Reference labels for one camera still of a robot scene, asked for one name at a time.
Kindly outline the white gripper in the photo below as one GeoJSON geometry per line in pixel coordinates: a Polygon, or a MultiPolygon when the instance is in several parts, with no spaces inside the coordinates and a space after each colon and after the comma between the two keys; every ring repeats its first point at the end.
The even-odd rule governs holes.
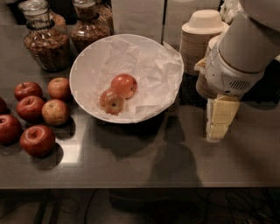
{"type": "Polygon", "coordinates": [[[208,87],[218,94],[215,99],[208,99],[206,104],[206,140],[218,143],[227,134],[240,107],[237,97],[247,93],[263,77],[264,71],[247,73],[231,67],[222,58],[218,43],[207,59],[195,64],[194,70],[202,74],[206,72],[208,87]]]}

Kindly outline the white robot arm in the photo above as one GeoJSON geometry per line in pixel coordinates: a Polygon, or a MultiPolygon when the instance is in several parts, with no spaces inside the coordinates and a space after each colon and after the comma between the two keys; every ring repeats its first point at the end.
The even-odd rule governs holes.
{"type": "Polygon", "coordinates": [[[215,94],[206,105],[206,140],[211,143],[224,138],[240,99],[280,54],[280,0],[239,1],[242,11],[206,56],[205,84],[198,88],[215,94]]]}

